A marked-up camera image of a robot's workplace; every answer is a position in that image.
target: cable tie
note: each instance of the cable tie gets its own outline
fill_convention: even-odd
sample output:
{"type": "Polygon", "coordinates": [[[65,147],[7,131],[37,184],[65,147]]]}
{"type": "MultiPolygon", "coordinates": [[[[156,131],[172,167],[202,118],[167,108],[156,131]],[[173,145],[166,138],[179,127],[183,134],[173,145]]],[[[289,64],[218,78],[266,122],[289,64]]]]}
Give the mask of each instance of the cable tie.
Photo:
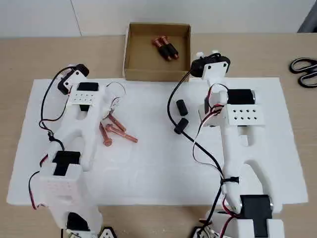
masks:
{"type": "Polygon", "coordinates": [[[220,180],[221,186],[222,186],[225,182],[237,182],[237,183],[239,183],[239,177],[230,177],[230,178],[221,179],[221,180],[220,180]]]}

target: scissors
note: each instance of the scissors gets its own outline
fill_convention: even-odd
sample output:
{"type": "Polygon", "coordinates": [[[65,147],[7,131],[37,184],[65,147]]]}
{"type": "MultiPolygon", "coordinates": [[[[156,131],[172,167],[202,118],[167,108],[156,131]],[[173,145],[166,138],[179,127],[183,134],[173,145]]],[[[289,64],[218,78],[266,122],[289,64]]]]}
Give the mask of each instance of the scissors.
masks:
{"type": "Polygon", "coordinates": [[[303,76],[298,78],[298,83],[304,88],[316,88],[317,87],[317,82],[316,83],[305,83],[305,80],[308,78],[313,78],[317,76],[317,60],[312,59],[312,58],[298,58],[295,59],[294,61],[291,62],[289,65],[289,71],[292,73],[303,73],[305,72],[303,76]],[[304,66],[302,68],[295,67],[297,63],[304,62],[309,64],[308,66],[304,66]]]}

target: black scissor handle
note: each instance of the black scissor handle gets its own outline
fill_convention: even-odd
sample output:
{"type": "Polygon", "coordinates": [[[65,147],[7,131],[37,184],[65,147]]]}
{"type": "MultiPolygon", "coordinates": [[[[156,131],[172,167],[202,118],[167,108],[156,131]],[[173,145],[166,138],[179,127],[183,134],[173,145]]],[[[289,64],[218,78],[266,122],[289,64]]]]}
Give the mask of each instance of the black scissor handle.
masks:
{"type": "Polygon", "coordinates": [[[292,61],[289,65],[289,71],[292,73],[302,73],[302,72],[308,72],[310,70],[313,70],[314,68],[317,68],[317,60],[311,59],[311,58],[298,58],[292,61]],[[302,68],[295,68],[295,65],[299,62],[306,62],[310,63],[309,66],[305,66],[302,68]]]}
{"type": "Polygon", "coordinates": [[[311,73],[308,73],[306,75],[303,75],[302,77],[298,78],[298,84],[301,85],[304,88],[316,88],[317,83],[307,84],[304,82],[305,79],[313,78],[317,76],[317,71],[312,71],[311,73]]]}

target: white wall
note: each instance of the white wall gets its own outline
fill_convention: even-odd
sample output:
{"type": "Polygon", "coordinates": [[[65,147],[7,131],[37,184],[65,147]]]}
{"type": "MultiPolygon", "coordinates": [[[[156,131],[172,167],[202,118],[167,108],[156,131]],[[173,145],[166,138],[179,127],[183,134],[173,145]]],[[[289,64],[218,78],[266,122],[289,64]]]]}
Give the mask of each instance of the white wall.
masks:
{"type": "Polygon", "coordinates": [[[0,0],[0,37],[80,36],[70,0],[0,0]]]}
{"type": "Polygon", "coordinates": [[[130,21],[190,23],[194,33],[297,32],[314,2],[0,0],[0,37],[117,35],[130,21]]]}

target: white foam board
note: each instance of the white foam board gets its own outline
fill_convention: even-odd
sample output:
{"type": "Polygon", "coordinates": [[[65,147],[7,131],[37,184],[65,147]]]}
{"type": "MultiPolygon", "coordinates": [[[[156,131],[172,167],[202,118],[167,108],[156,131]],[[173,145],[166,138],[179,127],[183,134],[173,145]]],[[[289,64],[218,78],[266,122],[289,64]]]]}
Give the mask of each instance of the white foam board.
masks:
{"type": "MultiPolygon", "coordinates": [[[[123,79],[100,79],[100,83],[120,81],[127,90],[114,115],[127,127],[127,132],[139,139],[132,143],[117,135],[111,147],[98,141],[94,165],[86,173],[93,199],[99,205],[210,205],[219,187],[218,173],[194,162],[191,142],[173,131],[166,113],[167,99],[176,83],[133,82],[123,79]]],[[[39,170],[39,161],[49,146],[47,134],[38,127],[40,105],[49,80],[35,80],[29,98],[19,140],[7,202],[30,205],[29,176],[39,170]]],[[[270,173],[277,174],[283,204],[308,201],[300,159],[278,78],[229,79],[230,88],[251,88],[261,95],[267,134],[272,156],[266,159],[270,173]]],[[[184,99],[189,114],[188,134],[194,136],[200,123],[198,106],[203,103],[208,85],[200,80],[184,83],[173,98],[171,113],[180,116],[175,105],[184,99]]],[[[60,114],[65,96],[52,88],[45,105],[45,115],[60,114]]],[[[51,125],[56,130],[58,122],[51,125]]],[[[223,165],[219,128],[205,127],[198,139],[223,165]]],[[[81,141],[66,145],[68,150],[81,150],[81,141]]],[[[197,158],[209,162],[198,149],[197,158]]],[[[254,172],[246,166],[241,173],[243,194],[259,194],[262,186],[254,172]]],[[[36,203],[45,202],[32,180],[36,203]]]]}

